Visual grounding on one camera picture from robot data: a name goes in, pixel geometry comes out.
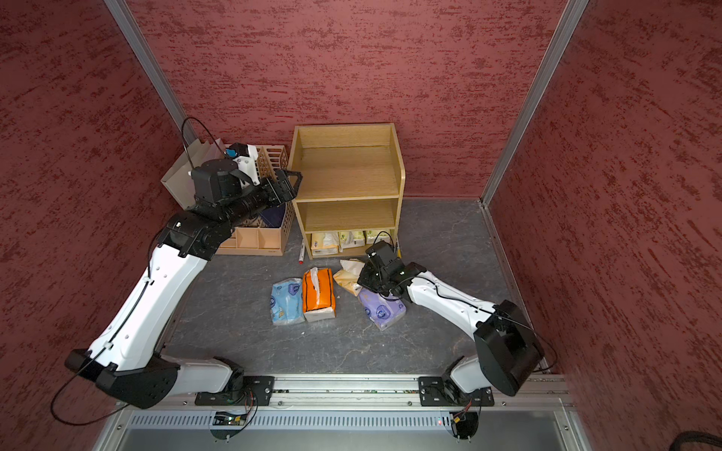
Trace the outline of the orange tissue pack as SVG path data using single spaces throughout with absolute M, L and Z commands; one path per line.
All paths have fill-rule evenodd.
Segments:
M 304 274 L 302 307 L 308 322 L 336 317 L 337 298 L 330 269 L 314 267 Z

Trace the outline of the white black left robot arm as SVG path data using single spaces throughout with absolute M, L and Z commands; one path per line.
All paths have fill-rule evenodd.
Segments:
M 223 242 L 244 221 L 297 196 L 302 175 L 276 170 L 252 182 L 231 159 L 194 168 L 195 203 L 152 240 L 146 272 L 103 333 L 65 366 L 108 396 L 148 409 L 169 396 L 197 394 L 222 404 L 244 402 L 243 371 L 223 358 L 162 355 L 159 340 L 182 296 Z

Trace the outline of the blue tissue pack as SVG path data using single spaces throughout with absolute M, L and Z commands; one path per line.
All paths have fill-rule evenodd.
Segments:
M 272 323 L 276 326 L 295 325 L 306 320 L 301 278 L 289 278 L 273 285 L 271 315 Z

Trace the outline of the purple tissue pack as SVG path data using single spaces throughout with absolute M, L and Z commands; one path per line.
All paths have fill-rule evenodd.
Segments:
M 387 299 L 367 289 L 361 289 L 357 298 L 364 306 L 370 321 L 380 331 L 385 331 L 400 321 L 407 311 L 402 300 L 398 298 Z

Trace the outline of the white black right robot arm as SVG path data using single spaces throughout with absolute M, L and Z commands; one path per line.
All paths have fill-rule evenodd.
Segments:
M 487 388 L 514 397 L 545 358 L 537 334 L 513 302 L 494 304 L 451 287 L 425 267 L 403 263 L 388 242 L 372 244 L 366 255 L 361 287 L 425 307 L 474 341 L 476 354 L 458 359 L 441 377 L 448 400 L 460 403 Z

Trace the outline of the beige tissue pack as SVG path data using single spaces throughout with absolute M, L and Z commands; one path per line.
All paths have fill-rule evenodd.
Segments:
M 358 259 L 342 259 L 340 265 L 341 269 L 333 274 L 335 282 L 353 296 L 358 296 L 362 289 L 358 280 L 365 263 Z

